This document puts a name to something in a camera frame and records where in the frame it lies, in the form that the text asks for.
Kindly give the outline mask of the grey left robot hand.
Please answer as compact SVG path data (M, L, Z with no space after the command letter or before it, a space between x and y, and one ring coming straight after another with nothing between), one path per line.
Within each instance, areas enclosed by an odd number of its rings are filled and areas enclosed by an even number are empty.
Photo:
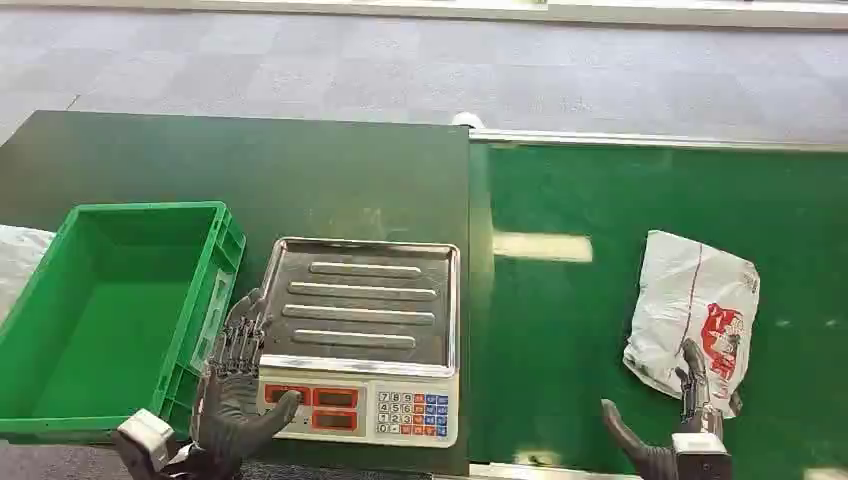
M206 359L193 408L189 479L232 479L246 458L294 418L302 394L286 390L272 408L257 407L259 360L269 322L259 288L229 311Z

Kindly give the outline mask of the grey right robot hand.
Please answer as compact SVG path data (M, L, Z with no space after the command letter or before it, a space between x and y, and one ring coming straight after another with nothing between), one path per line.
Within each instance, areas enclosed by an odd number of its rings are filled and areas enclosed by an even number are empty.
M682 389L681 423L669 446L642 441L609 399L601 400L604 424L643 479L731 479L733 461L723 443L723 413L710 403L703 353L687 339L683 357L687 368L675 369Z

